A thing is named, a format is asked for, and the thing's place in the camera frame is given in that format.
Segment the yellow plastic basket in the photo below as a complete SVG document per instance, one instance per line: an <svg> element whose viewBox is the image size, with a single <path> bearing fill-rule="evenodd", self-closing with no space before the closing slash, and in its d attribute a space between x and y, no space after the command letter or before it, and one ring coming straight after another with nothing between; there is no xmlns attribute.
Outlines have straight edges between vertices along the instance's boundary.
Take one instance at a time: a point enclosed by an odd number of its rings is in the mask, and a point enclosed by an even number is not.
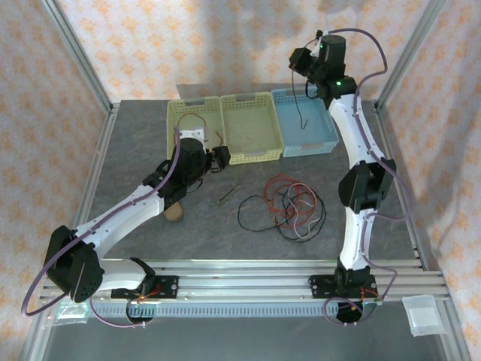
<svg viewBox="0 0 481 361"><path fill-rule="evenodd" d="M279 160L284 143L270 92L220 97L232 165Z"/></svg>

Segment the green plastic basket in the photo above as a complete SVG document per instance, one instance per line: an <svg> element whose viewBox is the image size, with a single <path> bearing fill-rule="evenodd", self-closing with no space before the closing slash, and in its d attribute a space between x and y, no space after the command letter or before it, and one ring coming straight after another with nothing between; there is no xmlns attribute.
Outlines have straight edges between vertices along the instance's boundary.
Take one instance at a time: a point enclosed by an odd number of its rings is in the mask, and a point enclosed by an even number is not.
<svg viewBox="0 0 481 361"><path fill-rule="evenodd" d="M175 127L179 129L194 129L201 126L206 128L208 137L206 144L200 142L204 150L218 146L227 146L219 97L208 96L198 99L170 101L166 118L168 158L171 159L173 157L174 147L177 147L176 152L180 152L181 139L176 137Z"/></svg>

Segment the brown wooden block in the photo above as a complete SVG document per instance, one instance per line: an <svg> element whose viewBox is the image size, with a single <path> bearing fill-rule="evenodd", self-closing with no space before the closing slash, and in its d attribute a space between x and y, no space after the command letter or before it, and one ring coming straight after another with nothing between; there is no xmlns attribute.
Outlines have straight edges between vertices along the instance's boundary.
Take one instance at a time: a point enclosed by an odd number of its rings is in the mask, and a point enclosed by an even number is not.
<svg viewBox="0 0 481 361"><path fill-rule="evenodd" d="M178 222L183 219L183 208L179 202L175 202L172 206L162 212L164 218L169 222Z"/></svg>

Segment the blue plastic basket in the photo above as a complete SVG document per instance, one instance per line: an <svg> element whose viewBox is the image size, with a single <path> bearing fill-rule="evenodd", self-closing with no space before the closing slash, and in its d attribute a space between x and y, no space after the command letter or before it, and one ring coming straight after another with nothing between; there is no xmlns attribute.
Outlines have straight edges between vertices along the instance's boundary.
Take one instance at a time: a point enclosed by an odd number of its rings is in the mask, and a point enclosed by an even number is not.
<svg viewBox="0 0 481 361"><path fill-rule="evenodd" d="M283 136L283 157L330 153L339 142L333 119L316 88L271 91Z"/></svg>

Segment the clear bag with green parts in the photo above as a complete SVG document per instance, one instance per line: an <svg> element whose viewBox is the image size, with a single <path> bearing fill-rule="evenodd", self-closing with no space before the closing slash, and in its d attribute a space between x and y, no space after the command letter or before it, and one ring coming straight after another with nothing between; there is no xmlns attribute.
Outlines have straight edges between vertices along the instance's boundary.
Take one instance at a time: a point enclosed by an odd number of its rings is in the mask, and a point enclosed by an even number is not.
<svg viewBox="0 0 481 361"><path fill-rule="evenodd" d="M75 303L68 297L58 302L54 326L66 326L72 324L87 323L90 315L90 308L87 302Z"/></svg>

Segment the clear bag with white pad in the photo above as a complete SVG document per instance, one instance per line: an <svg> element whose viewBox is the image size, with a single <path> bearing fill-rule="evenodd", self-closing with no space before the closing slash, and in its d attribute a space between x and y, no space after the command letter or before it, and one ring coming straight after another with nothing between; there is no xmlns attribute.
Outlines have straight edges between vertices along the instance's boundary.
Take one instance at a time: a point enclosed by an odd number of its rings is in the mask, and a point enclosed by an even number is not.
<svg viewBox="0 0 481 361"><path fill-rule="evenodd" d="M403 297L402 303L413 337L446 333L436 300L432 295Z"/></svg>

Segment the aluminium frame post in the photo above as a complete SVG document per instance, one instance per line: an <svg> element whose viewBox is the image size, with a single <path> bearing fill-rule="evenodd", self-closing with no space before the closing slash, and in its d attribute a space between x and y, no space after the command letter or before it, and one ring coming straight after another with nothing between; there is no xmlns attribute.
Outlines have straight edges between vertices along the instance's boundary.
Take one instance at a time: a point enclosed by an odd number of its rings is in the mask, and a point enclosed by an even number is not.
<svg viewBox="0 0 481 361"><path fill-rule="evenodd" d="M388 104L388 101L392 98L395 89L401 83L403 76L405 75L410 63L413 61L417 54L422 42L428 35L434 21L440 14L446 0L429 0L428 4L423 11L419 22L417 23L412 35L410 36L407 45L403 49L392 73L380 93L379 98L374 103L374 108L378 114L380 114Z"/></svg>
<svg viewBox="0 0 481 361"><path fill-rule="evenodd" d="M80 74L83 76L96 101L101 108L110 113L113 109L113 102L110 100L106 89L104 88L99 76L97 75L92 63L90 62L79 38L68 20L67 15L62 9L59 0L40 0L45 11L53 21L53 25L57 28L59 35L64 42L68 52L71 54Z"/></svg>

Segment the aluminium mounting rail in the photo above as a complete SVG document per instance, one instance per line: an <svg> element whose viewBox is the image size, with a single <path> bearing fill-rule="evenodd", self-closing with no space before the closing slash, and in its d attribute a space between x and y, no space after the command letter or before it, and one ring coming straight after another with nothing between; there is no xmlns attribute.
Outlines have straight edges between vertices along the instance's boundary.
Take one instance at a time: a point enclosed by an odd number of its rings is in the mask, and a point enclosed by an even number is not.
<svg viewBox="0 0 481 361"><path fill-rule="evenodd" d="M159 275L179 278L178 302L308 302L312 275L332 275L328 260L150 260ZM372 269L386 301L405 296L450 297L440 271L426 271L417 259L381 260Z"/></svg>

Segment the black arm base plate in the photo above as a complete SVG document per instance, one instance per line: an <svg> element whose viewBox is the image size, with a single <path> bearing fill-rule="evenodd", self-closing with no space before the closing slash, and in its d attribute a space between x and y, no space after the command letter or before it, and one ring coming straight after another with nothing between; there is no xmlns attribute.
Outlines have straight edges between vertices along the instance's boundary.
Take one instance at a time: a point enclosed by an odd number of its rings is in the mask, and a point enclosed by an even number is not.
<svg viewBox="0 0 481 361"><path fill-rule="evenodd" d="M112 290L110 297L112 299L127 299L130 301L176 299L179 279L178 276L173 275L150 275L133 290L126 288Z"/></svg>
<svg viewBox="0 0 481 361"><path fill-rule="evenodd" d="M345 299L363 299L379 297L377 282L373 275L364 280L342 283L334 275L312 275L308 284L315 299L342 297Z"/></svg>

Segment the aluminium frame leg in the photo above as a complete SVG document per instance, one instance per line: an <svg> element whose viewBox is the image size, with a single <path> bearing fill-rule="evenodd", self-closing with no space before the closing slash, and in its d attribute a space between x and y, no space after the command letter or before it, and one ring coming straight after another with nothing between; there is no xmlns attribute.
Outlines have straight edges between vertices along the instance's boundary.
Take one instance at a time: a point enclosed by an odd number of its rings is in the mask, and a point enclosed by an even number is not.
<svg viewBox="0 0 481 361"><path fill-rule="evenodd" d="M467 343L464 339L458 313L452 300L440 302L440 316L446 334L441 335L443 350L447 361L471 361Z"/></svg>
<svg viewBox="0 0 481 361"><path fill-rule="evenodd" d="M20 361L42 361L57 309L58 306L54 305L32 318Z"/></svg>

